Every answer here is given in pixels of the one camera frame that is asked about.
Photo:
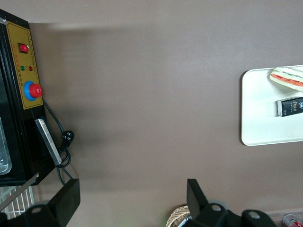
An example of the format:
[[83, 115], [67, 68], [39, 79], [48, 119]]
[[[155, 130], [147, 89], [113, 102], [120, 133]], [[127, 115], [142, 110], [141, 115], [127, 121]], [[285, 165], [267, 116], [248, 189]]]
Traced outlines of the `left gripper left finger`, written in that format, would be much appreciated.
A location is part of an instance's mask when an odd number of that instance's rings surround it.
[[0, 214], [2, 227], [65, 227], [80, 205], [80, 181], [70, 179], [47, 204], [34, 205], [25, 213], [8, 219]]

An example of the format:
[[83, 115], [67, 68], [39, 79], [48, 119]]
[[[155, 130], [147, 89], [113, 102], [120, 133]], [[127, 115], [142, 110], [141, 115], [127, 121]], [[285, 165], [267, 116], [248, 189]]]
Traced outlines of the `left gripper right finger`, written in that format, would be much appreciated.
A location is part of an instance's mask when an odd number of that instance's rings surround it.
[[187, 180], [187, 206], [191, 219], [186, 227], [275, 227], [274, 221], [260, 210], [245, 210], [236, 215], [223, 205], [209, 202], [196, 179]]

